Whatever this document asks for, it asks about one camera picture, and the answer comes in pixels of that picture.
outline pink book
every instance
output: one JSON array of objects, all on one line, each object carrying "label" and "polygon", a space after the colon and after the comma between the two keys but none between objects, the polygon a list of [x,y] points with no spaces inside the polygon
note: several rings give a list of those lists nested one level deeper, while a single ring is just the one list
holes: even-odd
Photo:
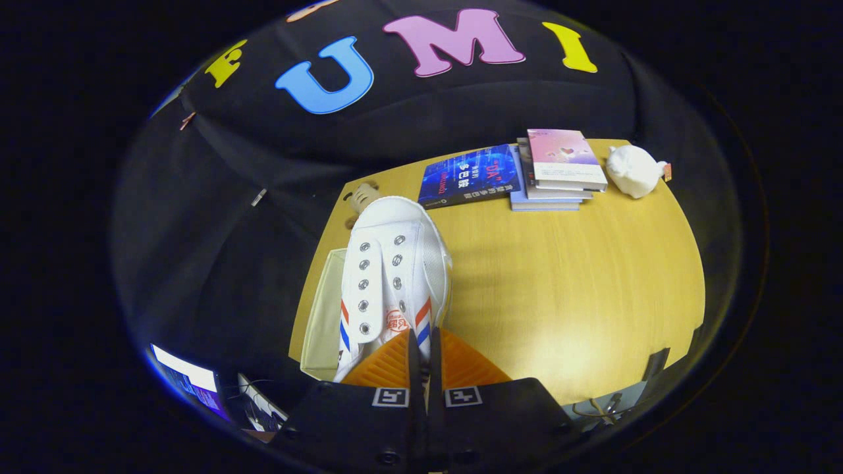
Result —
[{"label": "pink book", "polygon": [[609,182],[582,132],[534,128],[527,137],[537,188],[606,191]]}]

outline yellow letter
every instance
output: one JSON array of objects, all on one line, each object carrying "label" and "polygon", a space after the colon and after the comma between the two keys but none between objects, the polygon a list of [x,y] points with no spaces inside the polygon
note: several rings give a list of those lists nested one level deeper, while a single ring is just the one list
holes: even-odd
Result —
[{"label": "yellow letter", "polygon": [[237,68],[240,67],[240,63],[237,62],[237,60],[243,56],[243,52],[238,48],[246,44],[246,41],[247,40],[242,40],[240,43],[228,48],[228,51],[225,51],[225,54],[218,57],[217,60],[212,62],[211,66],[208,66],[208,69],[205,70],[205,74],[211,73],[213,78],[217,80],[214,87],[219,89],[219,86],[223,85],[223,83],[225,83],[225,81],[234,74],[234,71],[237,71]]},{"label": "yellow letter", "polygon": [[550,31],[556,33],[556,38],[562,43],[562,49],[565,50],[565,59],[562,64],[571,69],[578,71],[585,71],[586,73],[596,73],[597,66],[588,60],[588,54],[583,49],[583,43],[580,42],[580,35],[574,30],[566,28],[560,24],[553,24],[544,22],[542,25]]}]

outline blue letter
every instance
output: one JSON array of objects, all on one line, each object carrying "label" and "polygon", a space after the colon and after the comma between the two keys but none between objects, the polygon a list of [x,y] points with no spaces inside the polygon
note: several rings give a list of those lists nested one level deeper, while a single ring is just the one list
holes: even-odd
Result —
[{"label": "blue letter", "polygon": [[348,36],[335,41],[319,51],[319,57],[333,57],[348,74],[348,85],[336,92],[323,89],[310,74],[310,62],[300,62],[281,75],[275,82],[276,89],[287,92],[311,114],[330,114],[345,109],[366,95],[374,82],[372,68],[355,51],[357,38]]}]

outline book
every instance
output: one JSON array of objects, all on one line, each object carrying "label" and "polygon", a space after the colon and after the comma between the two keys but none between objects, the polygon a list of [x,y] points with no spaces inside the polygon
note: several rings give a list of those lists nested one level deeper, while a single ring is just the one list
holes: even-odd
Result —
[{"label": "book", "polygon": [[[513,157],[517,159],[519,156],[518,145],[512,145],[510,150]],[[524,181],[524,173],[520,166],[516,166],[515,171],[518,174],[521,190],[509,193],[509,202],[513,211],[576,211],[579,209],[579,203],[583,201],[582,199],[572,197],[541,200],[528,199],[527,192],[525,191],[527,186]]]},{"label": "book", "polygon": [[509,144],[483,148],[429,164],[418,203],[425,209],[506,197],[521,191]]},{"label": "book", "polygon": [[582,132],[534,128],[527,137],[537,188],[606,191],[609,182]]},{"label": "book", "polygon": [[540,189],[536,187],[535,174],[533,172],[533,154],[529,149],[527,138],[518,139],[518,156],[521,159],[521,172],[524,174],[524,190],[527,192],[527,199],[562,199],[574,197],[576,199],[591,199],[594,193],[591,191],[574,191],[562,189]]}]

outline white canvas shoe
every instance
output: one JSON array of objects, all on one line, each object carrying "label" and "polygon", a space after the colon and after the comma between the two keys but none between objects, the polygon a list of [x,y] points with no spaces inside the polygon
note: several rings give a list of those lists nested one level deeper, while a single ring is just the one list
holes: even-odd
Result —
[{"label": "white canvas shoe", "polygon": [[426,364],[432,325],[447,312],[452,265],[436,225],[418,203],[387,196],[369,204],[346,250],[334,381],[407,329],[416,333]]}]

